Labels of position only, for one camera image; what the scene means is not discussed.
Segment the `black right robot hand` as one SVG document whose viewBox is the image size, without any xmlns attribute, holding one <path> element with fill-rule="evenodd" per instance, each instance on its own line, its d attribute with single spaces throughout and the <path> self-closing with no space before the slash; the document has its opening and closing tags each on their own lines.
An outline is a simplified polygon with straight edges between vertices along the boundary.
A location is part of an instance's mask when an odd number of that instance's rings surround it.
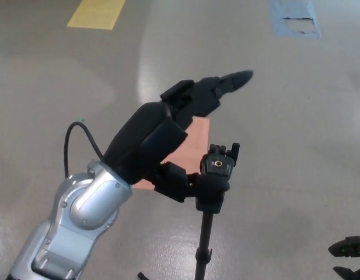
<svg viewBox="0 0 360 280">
<path fill-rule="evenodd" d="M 360 257 L 360 236 L 349 236 L 328 248 L 333 257 Z M 360 269 L 353 271 L 345 267 L 334 267 L 335 273 L 344 280 L 360 280 Z"/>
</svg>

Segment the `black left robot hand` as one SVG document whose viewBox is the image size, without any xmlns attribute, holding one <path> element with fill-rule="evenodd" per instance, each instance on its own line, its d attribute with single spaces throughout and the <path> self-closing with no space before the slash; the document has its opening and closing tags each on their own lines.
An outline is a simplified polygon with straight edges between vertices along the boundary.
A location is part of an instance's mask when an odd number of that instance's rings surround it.
<svg viewBox="0 0 360 280">
<path fill-rule="evenodd" d="M 104 163 L 130 185 L 145 179 L 178 202 L 195 196 L 197 176 L 163 160 L 186 140 L 194 117 L 208 116 L 224 94 L 243 87 L 253 74 L 246 70 L 198 82 L 181 80 L 160 101 L 145 103 L 131 116 L 104 153 Z"/>
</svg>

